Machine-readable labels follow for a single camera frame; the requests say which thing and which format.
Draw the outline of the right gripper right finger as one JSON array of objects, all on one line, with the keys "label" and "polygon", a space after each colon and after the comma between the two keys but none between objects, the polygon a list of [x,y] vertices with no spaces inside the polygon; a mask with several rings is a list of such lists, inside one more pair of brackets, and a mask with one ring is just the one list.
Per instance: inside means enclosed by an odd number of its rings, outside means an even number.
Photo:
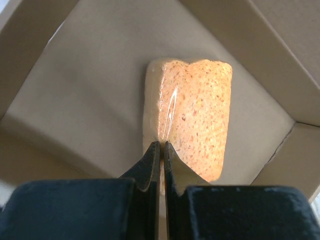
[{"label": "right gripper right finger", "polygon": [[306,197],[289,186],[211,185],[163,150],[170,240],[317,240],[320,226]]}]

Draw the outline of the orange sponge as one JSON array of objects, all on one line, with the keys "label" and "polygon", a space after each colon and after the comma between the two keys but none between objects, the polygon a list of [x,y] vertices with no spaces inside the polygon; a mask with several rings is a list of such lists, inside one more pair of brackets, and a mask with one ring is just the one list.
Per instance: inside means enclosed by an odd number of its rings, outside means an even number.
[{"label": "orange sponge", "polygon": [[221,176],[230,118],[232,66],[176,58],[149,63],[144,83],[142,149],[169,142],[207,182]]}]

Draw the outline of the large brown cardboard box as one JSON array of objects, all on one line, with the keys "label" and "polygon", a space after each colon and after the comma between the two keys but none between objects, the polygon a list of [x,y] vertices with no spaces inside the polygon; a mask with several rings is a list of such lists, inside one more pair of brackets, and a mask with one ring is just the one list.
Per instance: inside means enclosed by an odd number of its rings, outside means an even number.
[{"label": "large brown cardboard box", "polygon": [[155,59],[233,69],[218,185],[320,191],[317,0],[10,0],[0,13],[0,202],[42,179],[118,177],[143,154]]}]

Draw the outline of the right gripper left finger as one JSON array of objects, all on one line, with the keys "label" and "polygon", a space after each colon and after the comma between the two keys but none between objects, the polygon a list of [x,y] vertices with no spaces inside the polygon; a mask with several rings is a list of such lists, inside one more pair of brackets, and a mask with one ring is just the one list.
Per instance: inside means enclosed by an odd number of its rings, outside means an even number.
[{"label": "right gripper left finger", "polygon": [[0,214],[3,240],[156,240],[161,145],[119,178],[38,180],[17,187]]}]

